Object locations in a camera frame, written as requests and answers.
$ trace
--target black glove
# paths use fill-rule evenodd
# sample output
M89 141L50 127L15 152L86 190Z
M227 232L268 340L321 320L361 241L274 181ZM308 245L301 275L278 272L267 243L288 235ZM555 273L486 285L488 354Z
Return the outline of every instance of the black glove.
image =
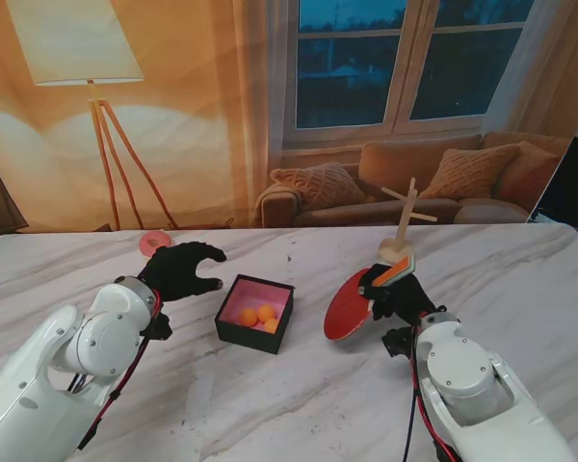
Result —
M375 301L373 303L375 321L382 317L389 318L396 313L408 324L417 325L421 319L420 315L436 311L434 304L413 274L408 274L389 286L373 287L373 281L389 268L387 265L375 264L359 280L359 286L364 291L363 296Z
M227 259L222 250L205 243L160 247L137 277L158 291L163 301L217 291L223 287L221 279L201 279L196 275L197 265L206 258L216 262Z

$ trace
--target window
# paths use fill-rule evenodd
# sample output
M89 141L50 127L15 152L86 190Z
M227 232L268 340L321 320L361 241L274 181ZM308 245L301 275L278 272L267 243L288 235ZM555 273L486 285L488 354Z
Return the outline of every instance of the window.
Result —
M284 139L479 127L534 0L292 0Z

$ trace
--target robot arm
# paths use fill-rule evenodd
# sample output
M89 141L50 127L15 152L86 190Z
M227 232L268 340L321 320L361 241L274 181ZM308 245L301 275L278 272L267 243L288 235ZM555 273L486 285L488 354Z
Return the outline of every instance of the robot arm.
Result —
M575 460L505 361L467 338L451 314L422 318L411 363L433 431L461 460Z
M409 358L414 393L441 461L573 462L563 436L510 367L467 338L444 306L435 308L410 274L384 287L372 281L389 267L375 265L360 281L374 301L375 319L396 313L409 327L383 336L391 356Z
M161 247L138 278L103 287L85 315L72 305L51 314L0 372L0 462L63 462L87 443L145 344L156 338L150 327L162 301L222 286L196 276L204 258L226 259L206 244ZM56 390L50 368L76 373L77 380ZM84 384L86 376L92 379Z

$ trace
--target white lamp shade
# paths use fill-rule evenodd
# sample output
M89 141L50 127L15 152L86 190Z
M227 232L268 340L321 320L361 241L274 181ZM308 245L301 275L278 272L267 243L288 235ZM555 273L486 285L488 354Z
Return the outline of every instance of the white lamp shade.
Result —
M144 79L109 0L7 0L36 85Z

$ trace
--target orange ball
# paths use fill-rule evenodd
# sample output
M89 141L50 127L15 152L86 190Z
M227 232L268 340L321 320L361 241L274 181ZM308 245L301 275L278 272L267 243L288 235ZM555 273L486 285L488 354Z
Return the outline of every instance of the orange ball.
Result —
M265 324L263 324L263 328L265 329L266 332L274 334L278 329L278 320L275 319L268 320Z
M275 318L276 313L274 312L274 308L270 305L261 305L257 311L257 316L259 317L259 320L265 324L267 321Z
M254 311L252 308L245 308L240 312L240 316L238 317L240 324L245 327L253 327L257 324L257 312Z

